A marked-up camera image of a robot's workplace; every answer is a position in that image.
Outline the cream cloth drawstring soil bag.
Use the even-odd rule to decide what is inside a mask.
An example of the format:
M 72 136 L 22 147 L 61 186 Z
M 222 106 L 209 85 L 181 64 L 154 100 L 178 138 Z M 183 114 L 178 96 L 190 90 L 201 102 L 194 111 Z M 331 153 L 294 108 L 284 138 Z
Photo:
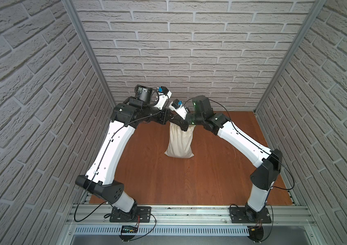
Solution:
M 173 158 L 191 158 L 194 156 L 191 143 L 195 126 L 189 126 L 187 131 L 174 124 L 169 124 L 169 144 L 164 154 Z

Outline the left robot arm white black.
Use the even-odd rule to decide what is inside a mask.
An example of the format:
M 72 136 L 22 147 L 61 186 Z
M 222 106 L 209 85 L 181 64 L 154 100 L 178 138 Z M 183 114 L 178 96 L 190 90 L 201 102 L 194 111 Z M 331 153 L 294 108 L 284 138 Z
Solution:
M 118 162 L 137 126 L 155 121 L 165 124 L 169 110 L 166 103 L 171 97 L 168 88 L 149 88 L 137 85 L 135 95 L 114 107 L 108 132 L 90 169 L 76 178 L 76 185 L 117 209 L 134 214 L 136 202 L 124 191 L 124 184 L 115 181 Z

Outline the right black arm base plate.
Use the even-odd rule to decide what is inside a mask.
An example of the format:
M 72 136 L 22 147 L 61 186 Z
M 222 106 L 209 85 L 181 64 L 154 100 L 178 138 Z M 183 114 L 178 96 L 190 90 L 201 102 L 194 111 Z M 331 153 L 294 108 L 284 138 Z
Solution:
M 256 212 L 248 205 L 244 207 L 230 206 L 229 215 L 234 224 L 271 224 L 271 215 L 266 207 Z

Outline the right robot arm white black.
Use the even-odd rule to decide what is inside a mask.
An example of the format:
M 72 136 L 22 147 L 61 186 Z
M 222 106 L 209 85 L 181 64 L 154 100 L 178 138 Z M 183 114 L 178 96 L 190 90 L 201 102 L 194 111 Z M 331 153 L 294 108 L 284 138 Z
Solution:
M 266 206 L 269 192 L 280 175 L 282 152 L 263 146 L 240 130 L 229 116 L 214 112 L 209 98 L 197 96 L 192 99 L 192 104 L 194 112 L 190 112 L 184 103 L 177 99 L 169 108 L 180 117 L 178 123 L 182 130 L 189 126 L 201 125 L 205 130 L 230 143 L 249 159 L 256 169 L 250 175 L 252 189 L 246 209 L 253 214 L 259 213 Z

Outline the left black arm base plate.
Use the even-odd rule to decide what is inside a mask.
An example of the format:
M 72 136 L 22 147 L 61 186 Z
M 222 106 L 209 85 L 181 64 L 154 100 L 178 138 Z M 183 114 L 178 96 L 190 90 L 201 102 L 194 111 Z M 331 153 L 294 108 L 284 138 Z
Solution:
M 137 206 L 130 212 L 124 212 L 116 207 L 111 211 L 109 222 L 111 223 L 149 223 L 151 218 L 151 206 Z

